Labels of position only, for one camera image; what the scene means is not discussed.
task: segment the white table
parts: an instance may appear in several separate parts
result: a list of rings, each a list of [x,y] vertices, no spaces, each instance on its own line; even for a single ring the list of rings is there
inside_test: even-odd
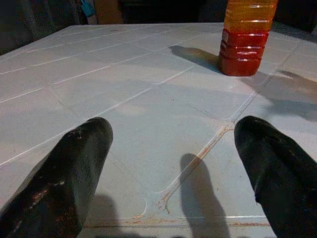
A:
[[[114,142],[80,237],[273,237],[232,130],[258,116],[317,158],[317,45],[271,32],[259,72],[228,77],[206,63],[222,27],[71,26],[1,56],[0,206],[66,131],[99,116]]]

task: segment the orange bottle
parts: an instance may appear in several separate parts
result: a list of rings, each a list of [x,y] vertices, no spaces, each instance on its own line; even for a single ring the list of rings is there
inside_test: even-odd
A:
[[[228,0],[219,69],[232,76],[254,75],[261,63],[278,0]]]

